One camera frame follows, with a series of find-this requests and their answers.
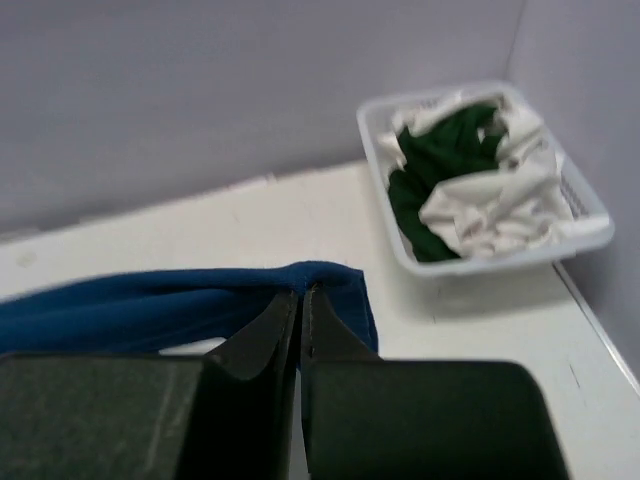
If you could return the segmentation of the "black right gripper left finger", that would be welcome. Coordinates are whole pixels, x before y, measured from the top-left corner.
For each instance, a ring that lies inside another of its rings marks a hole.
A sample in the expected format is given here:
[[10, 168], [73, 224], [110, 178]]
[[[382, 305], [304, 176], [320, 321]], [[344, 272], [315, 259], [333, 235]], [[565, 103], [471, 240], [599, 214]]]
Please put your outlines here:
[[203, 355], [12, 354], [5, 479], [283, 479], [298, 298]]

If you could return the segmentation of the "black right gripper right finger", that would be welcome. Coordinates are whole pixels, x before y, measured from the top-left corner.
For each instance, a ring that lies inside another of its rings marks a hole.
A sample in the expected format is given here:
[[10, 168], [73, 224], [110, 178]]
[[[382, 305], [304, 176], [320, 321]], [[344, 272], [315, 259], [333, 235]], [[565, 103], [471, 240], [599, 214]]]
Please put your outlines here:
[[313, 479], [566, 479], [544, 396], [504, 361], [385, 360], [322, 288], [302, 313], [302, 426]]

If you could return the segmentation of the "blue t shirt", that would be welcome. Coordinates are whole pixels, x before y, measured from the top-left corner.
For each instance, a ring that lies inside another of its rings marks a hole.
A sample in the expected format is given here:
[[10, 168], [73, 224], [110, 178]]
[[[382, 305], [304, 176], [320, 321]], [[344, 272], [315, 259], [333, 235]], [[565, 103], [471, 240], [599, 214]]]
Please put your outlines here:
[[160, 270], [103, 276], [1, 305], [1, 351], [155, 353], [211, 338], [230, 340], [278, 295], [295, 316], [306, 295], [322, 292], [370, 356], [378, 333], [364, 274], [345, 265], [303, 261], [276, 268]]

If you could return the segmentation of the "white t shirt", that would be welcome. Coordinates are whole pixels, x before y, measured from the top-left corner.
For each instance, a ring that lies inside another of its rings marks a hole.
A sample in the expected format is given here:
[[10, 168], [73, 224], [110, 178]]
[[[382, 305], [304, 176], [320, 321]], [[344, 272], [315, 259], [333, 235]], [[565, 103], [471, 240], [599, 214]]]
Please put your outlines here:
[[561, 193], [563, 158], [543, 120], [508, 96], [491, 99], [499, 141], [498, 169], [438, 183], [419, 211], [431, 233], [461, 257], [504, 256], [563, 243], [576, 220]]

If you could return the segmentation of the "dark green t shirt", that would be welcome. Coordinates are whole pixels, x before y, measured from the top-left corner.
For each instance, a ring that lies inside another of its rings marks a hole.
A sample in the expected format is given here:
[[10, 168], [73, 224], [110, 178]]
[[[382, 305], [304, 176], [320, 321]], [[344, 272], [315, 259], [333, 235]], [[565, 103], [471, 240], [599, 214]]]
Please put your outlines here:
[[447, 114], [425, 133], [412, 134], [405, 126], [397, 135], [406, 163], [390, 174], [388, 196], [418, 261], [459, 257], [421, 223], [419, 210], [439, 182], [498, 168], [497, 149], [506, 129], [496, 124], [497, 111], [495, 105], [476, 103]]

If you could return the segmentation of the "white plastic basket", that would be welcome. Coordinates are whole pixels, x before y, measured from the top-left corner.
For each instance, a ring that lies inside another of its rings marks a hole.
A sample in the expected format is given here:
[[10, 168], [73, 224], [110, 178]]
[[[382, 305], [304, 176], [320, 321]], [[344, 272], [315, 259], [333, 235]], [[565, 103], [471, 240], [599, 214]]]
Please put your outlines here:
[[609, 211], [580, 169], [566, 154], [559, 141], [545, 132], [549, 145], [563, 158], [561, 161], [561, 192], [578, 220], [597, 220], [596, 230], [561, 244], [546, 245], [489, 259], [471, 258], [444, 262], [421, 263], [416, 260], [410, 242], [399, 229], [387, 193], [388, 175], [395, 165], [394, 158], [378, 143], [378, 136], [391, 130], [392, 115], [404, 108], [435, 107], [446, 98], [458, 94], [462, 98], [504, 94], [517, 103], [532, 105], [515, 86], [498, 80], [433, 87], [422, 91], [392, 94], [365, 101], [357, 110], [357, 123], [376, 195], [376, 207], [382, 215], [385, 236], [397, 262], [408, 272], [421, 278], [466, 276], [520, 269], [561, 261], [601, 249], [614, 237], [615, 225]]

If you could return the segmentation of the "white cloth in basket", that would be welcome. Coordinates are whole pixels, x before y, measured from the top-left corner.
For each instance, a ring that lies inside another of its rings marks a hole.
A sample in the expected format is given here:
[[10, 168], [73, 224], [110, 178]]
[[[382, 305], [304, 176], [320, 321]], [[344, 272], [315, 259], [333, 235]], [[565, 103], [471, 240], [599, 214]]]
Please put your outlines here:
[[461, 92], [456, 92], [417, 106], [402, 107], [391, 116], [392, 130], [379, 135], [378, 143], [393, 157], [397, 167], [403, 170], [406, 157], [400, 148], [399, 135], [405, 129], [414, 137], [427, 133], [439, 121], [466, 107], [470, 102], [470, 97], [465, 98]]

